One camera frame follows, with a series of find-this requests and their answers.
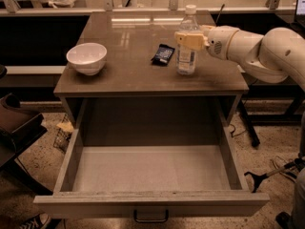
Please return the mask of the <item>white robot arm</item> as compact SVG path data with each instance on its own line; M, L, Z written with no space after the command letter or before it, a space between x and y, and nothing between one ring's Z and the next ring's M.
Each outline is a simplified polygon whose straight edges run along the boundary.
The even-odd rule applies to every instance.
M305 91L305 39L295 31L275 28L262 35L202 25L198 31L177 31L174 38L191 50L206 48L212 57L233 61L261 81L280 83L291 77Z

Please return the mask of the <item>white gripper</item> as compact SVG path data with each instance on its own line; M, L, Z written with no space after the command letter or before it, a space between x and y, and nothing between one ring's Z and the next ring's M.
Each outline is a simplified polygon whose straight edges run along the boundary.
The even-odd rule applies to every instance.
M239 28L200 25L200 29L201 31L195 32L177 31L174 34L174 39L178 45L194 51L200 51L207 47L207 51L211 56L227 60L231 40L239 31Z

